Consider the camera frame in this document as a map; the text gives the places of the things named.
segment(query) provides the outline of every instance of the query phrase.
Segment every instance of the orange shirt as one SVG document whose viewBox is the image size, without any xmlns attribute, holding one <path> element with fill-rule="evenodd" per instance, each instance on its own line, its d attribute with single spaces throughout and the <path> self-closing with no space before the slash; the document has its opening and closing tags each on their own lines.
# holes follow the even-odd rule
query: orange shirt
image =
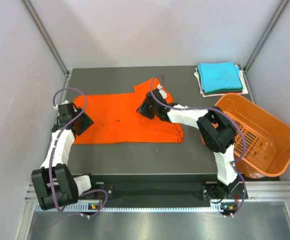
<svg viewBox="0 0 290 240">
<path fill-rule="evenodd" d="M 81 136 L 76 136 L 74 143 L 181 143 L 184 132 L 180 124 L 161 121 L 158 117 L 148 119 L 136 112 L 150 91 L 151 80 L 134 86 L 135 93 L 87 95 L 85 112 L 94 124 Z M 158 84 L 155 79 L 153 89 Z M 167 92 L 166 102 L 172 101 L 172 96 Z M 83 108 L 84 97 L 77 97 L 74 103 Z"/>
</svg>

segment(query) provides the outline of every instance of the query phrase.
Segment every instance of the orange laundry basket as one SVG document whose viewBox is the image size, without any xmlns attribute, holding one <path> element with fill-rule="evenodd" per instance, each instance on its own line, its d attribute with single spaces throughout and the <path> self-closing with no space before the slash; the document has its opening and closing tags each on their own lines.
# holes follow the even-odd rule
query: orange laundry basket
<svg viewBox="0 0 290 240">
<path fill-rule="evenodd" d="M 290 163 L 290 126 L 241 95 L 229 93 L 216 103 L 241 128 L 247 152 L 236 163 L 245 176 L 259 179 L 277 177 Z M 235 158 L 243 150 L 240 135 L 236 136 Z"/>
</svg>

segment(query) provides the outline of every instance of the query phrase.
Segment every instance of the white wall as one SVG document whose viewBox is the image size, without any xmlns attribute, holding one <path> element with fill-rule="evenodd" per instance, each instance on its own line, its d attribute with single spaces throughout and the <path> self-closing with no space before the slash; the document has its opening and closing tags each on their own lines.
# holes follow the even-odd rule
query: white wall
<svg viewBox="0 0 290 240">
<path fill-rule="evenodd" d="M 290 4 L 249 75 L 260 106 L 290 125 Z"/>
<path fill-rule="evenodd" d="M 21 1 L 0 0 L 0 240 L 13 237 L 64 75 Z"/>
<path fill-rule="evenodd" d="M 279 0 L 31 0 L 68 68 L 245 65 Z"/>
</svg>

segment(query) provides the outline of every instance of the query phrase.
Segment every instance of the folded blue cloth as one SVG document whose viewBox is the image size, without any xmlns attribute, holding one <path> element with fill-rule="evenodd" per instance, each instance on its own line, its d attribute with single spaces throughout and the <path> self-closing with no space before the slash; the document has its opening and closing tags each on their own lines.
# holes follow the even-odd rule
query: folded blue cloth
<svg viewBox="0 0 290 240">
<path fill-rule="evenodd" d="M 239 67 L 233 62 L 200 63 L 198 70 L 205 93 L 223 89 L 240 89 Z"/>
</svg>

